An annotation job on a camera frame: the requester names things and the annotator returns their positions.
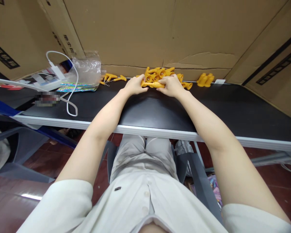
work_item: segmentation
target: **shirt sleeve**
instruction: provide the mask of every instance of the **shirt sleeve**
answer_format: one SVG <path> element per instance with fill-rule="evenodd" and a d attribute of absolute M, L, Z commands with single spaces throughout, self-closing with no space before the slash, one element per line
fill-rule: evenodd
<path fill-rule="evenodd" d="M 87 181 L 63 180 L 52 184 L 17 233 L 69 232 L 92 209 L 93 187 Z"/>
<path fill-rule="evenodd" d="M 228 204 L 222 209 L 224 226 L 229 233 L 290 233 L 291 224 L 263 210 L 241 204 Z"/>

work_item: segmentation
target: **floor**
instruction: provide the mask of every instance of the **floor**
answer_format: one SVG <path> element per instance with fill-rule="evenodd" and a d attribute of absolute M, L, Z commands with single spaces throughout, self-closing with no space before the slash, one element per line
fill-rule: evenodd
<path fill-rule="evenodd" d="M 122 135 L 112 134 L 109 138 L 119 146 Z M 212 167 L 209 151 L 204 143 L 198 143 L 205 167 Z M 245 148 L 251 158 L 273 153 L 271 150 Z M 73 149 L 61 144 L 55 146 L 44 144 L 25 162 L 25 166 L 47 176 L 56 178 Z M 96 204 L 108 188 L 107 155 L 98 171 L 93 187 L 93 205 Z M 280 165 L 269 165 L 257 168 L 278 203 L 291 219 L 291 173 Z M 25 180 L 9 180 L 0 177 L 0 233 L 14 233 L 22 225 L 27 216 L 39 203 L 39 199 L 51 184 Z"/>

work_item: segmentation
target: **person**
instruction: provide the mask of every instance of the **person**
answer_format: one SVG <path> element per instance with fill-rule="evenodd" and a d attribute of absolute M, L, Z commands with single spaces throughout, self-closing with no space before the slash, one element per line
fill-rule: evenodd
<path fill-rule="evenodd" d="M 92 206 L 93 184 L 109 135 L 128 98 L 146 92 L 130 79 L 101 109 L 18 232 L 291 232 L 291 221 L 228 127 L 182 88 L 176 75 L 159 82 L 176 98 L 205 141 L 224 204 L 224 226 L 178 181 L 168 139 L 123 135 L 110 186 Z"/>

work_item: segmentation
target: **charging cable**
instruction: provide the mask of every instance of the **charging cable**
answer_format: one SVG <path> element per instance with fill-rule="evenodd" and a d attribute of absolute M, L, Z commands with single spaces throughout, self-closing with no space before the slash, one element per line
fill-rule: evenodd
<path fill-rule="evenodd" d="M 69 59 L 69 61 L 71 62 L 72 66 L 74 67 L 75 69 L 75 72 L 77 73 L 77 82 L 75 83 L 75 87 L 73 89 L 73 91 L 71 92 L 68 100 L 64 99 L 63 97 L 66 96 L 68 93 L 64 94 L 62 97 L 60 97 L 60 100 L 64 101 L 67 103 L 67 113 L 71 116 L 77 116 L 78 115 L 78 108 L 77 106 L 70 102 L 70 98 L 72 96 L 72 93 L 75 91 L 75 89 L 77 88 L 77 84 L 78 84 L 78 81 L 79 81 L 79 74 L 78 74 L 78 71 L 77 69 L 75 68 L 75 66 L 73 65 L 72 61 L 70 60 L 70 58 L 68 56 L 66 56 L 65 54 L 61 53 L 61 52 L 57 52 L 57 51 L 48 51 L 46 53 L 46 57 L 48 59 L 48 62 L 50 63 L 50 65 L 52 66 L 52 70 L 54 71 L 54 73 L 56 74 L 56 76 L 59 78 L 59 79 L 64 79 L 65 76 L 63 75 L 63 73 L 60 71 L 59 67 L 55 66 L 50 60 L 49 60 L 49 57 L 48 57 L 48 54 L 49 53 L 59 53 L 59 54 L 62 54 L 64 55 L 65 57 L 67 57 Z M 36 90 L 36 91 L 40 91 L 40 92 L 47 92 L 46 90 L 43 90 L 42 88 L 39 88 L 39 87 L 36 87 L 36 86 L 33 86 L 33 85 L 29 85 L 29 84 L 25 84 L 25 83 L 19 83 L 19 82 L 14 82 L 14 81 L 10 81 L 10 80 L 4 80 L 4 79 L 0 79 L 0 83 L 6 83 L 6 84 L 11 84 L 11 85 L 15 85 L 15 86 L 22 86 L 22 87 L 27 87 L 27 88 L 30 88 L 30 89 L 33 89 L 33 90 Z M 71 114 L 69 112 L 69 108 L 68 108 L 68 104 L 70 104 L 71 106 L 74 107 L 75 109 L 75 115 Z"/>
<path fill-rule="evenodd" d="M 78 71 L 77 71 L 77 69 L 75 68 L 75 66 L 74 66 L 74 64 L 72 63 L 72 61 L 70 60 L 70 58 L 69 58 L 66 54 L 63 54 L 63 53 L 61 53 L 61 52 L 57 52 L 57 51 L 48 51 L 48 52 L 46 52 L 46 58 L 48 59 L 48 62 L 49 62 L 49 64 L 51 65 L 52 70 L 54 71 L 54 73 L 56 74 L 56 76 L 57 76 L 59 79 L 65 79 L 65 76 L 63 75 L 63 73 L 61 72 L 61 70 L 60 70 L 57 66 L 55 66 L 55 65 L 50 61 L 50 59 L 49 59 L 49 53 L 59 53 L 59 54 L 61 54 L 61 55 L 64 55 L 64 56 L 65 56 L 66 58 L 68 58 L 68 60 L 71 62 L 73 68 L 75 69 L 75 72 L 77 73 L 77 81 L 76 81 L 76 83 L 75 83 L 75 87 L 74 87 L 74 89 L 72 90 L 72 92 L 71 92 L 71 94 L 70 94 L 70 96 L 69 96 L 69 98 L 68 98 L 68 102 L 67 102 L 67 113 L 68 113 L 69 115 L 73 116 L 73 117 L 74 117 L 74 116 L 77 116 L 77 115 L 78 115 L 78 109 L 75 107 L 75 115 L 71 114 L 71 113 L 69 112 L 69 105 L 68 105 L 68 103 L 71 103 L 71 102 L 70 102 L 70 98 L 71 98 L 72 94 L 74 93 L 75 89 L 77 88 L 77 85 L 78 85 L 78 82 L 79 82 L 79 74 L 78 74 Z"/>

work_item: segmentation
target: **white shirt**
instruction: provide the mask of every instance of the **white shirt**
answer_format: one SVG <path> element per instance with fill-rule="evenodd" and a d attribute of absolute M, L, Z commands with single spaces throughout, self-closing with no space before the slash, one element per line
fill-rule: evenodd
<path fill-rule="evenodd" d="M 284 220 L 239 204 L 223 207 L 224 228 L 184 185 L 156 171 L 117 177 L 94 207 L 92 194 L 86 181 L 54 183 L 18 232 L 130 233 L 152 221 L 168 232 L 291 232 Z"/>

